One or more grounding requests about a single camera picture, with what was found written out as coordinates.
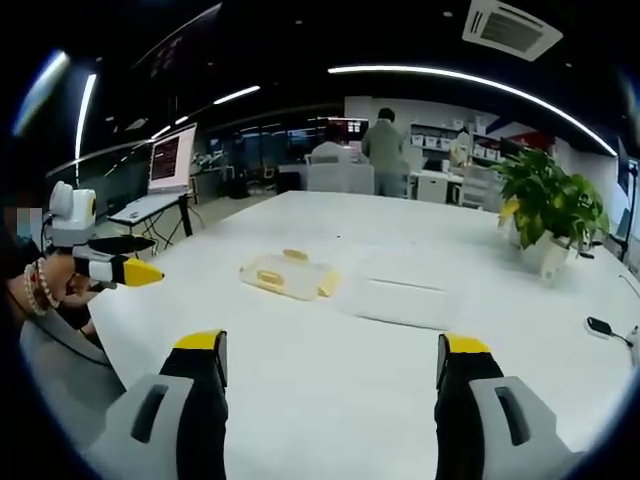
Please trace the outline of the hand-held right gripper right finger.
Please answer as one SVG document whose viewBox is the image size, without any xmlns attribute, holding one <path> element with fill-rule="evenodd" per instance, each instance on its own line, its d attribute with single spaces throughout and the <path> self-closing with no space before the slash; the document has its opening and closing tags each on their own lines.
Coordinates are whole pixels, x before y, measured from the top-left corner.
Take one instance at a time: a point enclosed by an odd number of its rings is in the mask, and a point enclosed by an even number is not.
<svg viewBox="0 0 640 480">
<path fill-rule="evenodd" d="M 438 479 L 563 479 L 584 456 L 558 436 L 549 406 L 504 375 L 478 339 L 439 335 L 436 390 Z"/>
</svg>

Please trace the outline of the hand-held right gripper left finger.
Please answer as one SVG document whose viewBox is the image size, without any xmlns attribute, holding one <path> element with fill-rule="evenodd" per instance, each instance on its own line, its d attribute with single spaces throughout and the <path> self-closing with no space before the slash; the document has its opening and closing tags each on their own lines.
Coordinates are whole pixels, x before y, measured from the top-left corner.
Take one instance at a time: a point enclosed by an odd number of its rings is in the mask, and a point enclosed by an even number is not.
<svg viewBox="0 0 640 480">
<path fill-rule="evenodd" d="M 224 479 L 227 332 L 190 334 L 106 411 L 85 459 L 101 479 Z"/>
</svg>

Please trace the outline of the person's left hand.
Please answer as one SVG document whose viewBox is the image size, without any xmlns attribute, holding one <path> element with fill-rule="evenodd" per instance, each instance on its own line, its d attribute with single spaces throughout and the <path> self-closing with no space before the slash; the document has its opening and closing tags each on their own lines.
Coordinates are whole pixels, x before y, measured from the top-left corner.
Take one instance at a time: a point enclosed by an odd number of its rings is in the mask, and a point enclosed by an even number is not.
<svg viewBox="0 0 640 480">
<path fill-rule="evenodd" d="M 98 292 L 88 278 L 75 271 L 74 258 L 53 254 L 25 267 L 25 284 L 32 309 L 44 315 L 52 309 L 87 307 Z"/>
</svg>

